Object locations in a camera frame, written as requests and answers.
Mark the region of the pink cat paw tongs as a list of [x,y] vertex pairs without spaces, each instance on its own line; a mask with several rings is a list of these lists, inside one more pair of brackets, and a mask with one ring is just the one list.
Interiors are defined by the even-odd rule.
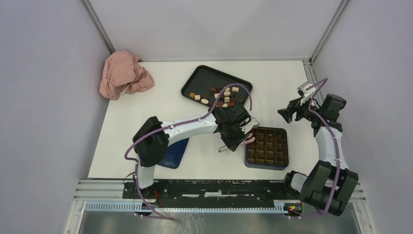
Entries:
[[[244,139],[244,141],[242,141],[238,146],[244,146],[246,144],[249,144],[251,142],[253,142],[255,140],[255,137],[253,137],[252,133],[249,133],[248,136]],[[227,146],[222,146],[218,149],[219,153],[222,153],[224,151],[229,150],[229,148]]]

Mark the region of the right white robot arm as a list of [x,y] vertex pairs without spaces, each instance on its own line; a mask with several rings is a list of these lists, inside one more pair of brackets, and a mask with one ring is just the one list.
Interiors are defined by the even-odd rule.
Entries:
[[288,199],[300,195],[301,202],[340,216],[358,183],[358,174],[349,170],[341,146],[342,125],[338,117],[347,101],[333,94],[328,94],[320,107],[301,100],[294,99],[277,112],[287,123],[301,119],[311,122],[319,160],[309,175],[289,172],[281,186],[282,195]]

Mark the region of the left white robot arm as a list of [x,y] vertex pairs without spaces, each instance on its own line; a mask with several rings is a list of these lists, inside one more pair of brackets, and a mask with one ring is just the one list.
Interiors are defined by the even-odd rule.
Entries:
[[224,143],[219,152],[234,152],[251,138],[251,131],[258,126],[259,122],[244,106],[238,109],[214,107],[181,120],[160,121],[156,116],[148,118],[127,150],[134,150],[137,154],[134,158],[134,192],[143,199],[152,195],[155,165],[163,160],[172,144],[198,135],[219,133]]

